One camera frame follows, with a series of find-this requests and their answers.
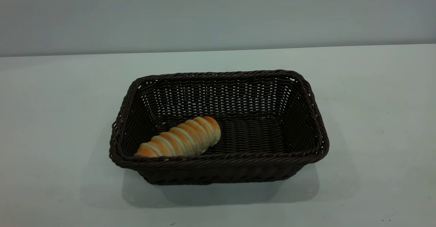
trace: golden brown crust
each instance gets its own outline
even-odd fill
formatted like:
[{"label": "golden brown crust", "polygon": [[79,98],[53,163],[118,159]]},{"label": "golden brown crust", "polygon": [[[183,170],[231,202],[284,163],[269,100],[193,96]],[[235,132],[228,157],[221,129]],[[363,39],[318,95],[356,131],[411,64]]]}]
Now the golden brown crust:
[{"label": "golden brown crust", "polygon": [[202,154],[209,146],[215,145],[220,137],[221,129],[215,119],[209,116],[195,117],[142,143],[134,155],[158,157]]}]

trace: bread roll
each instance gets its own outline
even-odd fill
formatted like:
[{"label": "bread roll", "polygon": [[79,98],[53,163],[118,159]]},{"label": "bread roll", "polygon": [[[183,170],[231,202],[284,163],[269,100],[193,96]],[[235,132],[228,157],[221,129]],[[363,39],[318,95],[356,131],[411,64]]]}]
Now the bread roll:
[{"label": "bread roll", "polygon": [[195,117],[185,123],[161,132],[147,143],[142,143],[135,156],[158,157],[197,155],[214,146],[221,138],[218,122],[209,116]]}]

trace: gray wall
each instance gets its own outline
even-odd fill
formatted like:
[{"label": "gray wall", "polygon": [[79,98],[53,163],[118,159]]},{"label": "gray wall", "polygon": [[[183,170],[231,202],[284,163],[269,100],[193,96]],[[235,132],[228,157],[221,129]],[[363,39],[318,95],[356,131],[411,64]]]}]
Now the gray wall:
[{"label": "gray wall", "polygon": [[436,42],[436,0],[0,0],[0,56]]}]

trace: white table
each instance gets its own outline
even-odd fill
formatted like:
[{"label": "white table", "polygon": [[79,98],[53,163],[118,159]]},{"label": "white table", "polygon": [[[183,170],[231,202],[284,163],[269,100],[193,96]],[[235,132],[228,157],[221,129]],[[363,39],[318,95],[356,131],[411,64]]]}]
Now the white table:
[{"label": "white table", "polygon": [[[109,159],[132,81],[296,70],[330,151],[283,182],[153,186]],[[0,226],[436,224],[436,45],[0,58]]]}]

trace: dark brown wicker basket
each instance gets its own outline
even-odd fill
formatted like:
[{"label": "dark brown wicker basket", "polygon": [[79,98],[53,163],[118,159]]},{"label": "dark brown wicker basket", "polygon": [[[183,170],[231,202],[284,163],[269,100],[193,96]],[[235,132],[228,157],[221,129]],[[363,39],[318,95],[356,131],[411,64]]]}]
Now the dark brown wicker basket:
[{"label": "dark brown wicker basket", "polygon": [[[222,135],[204,154],[133,156],[152,136],[205,115]],[[109,156],[151,184],[265,182],[289,178],[328,148],[312,90],[298,73],[179,73],[132,83],[112,125]]]}]

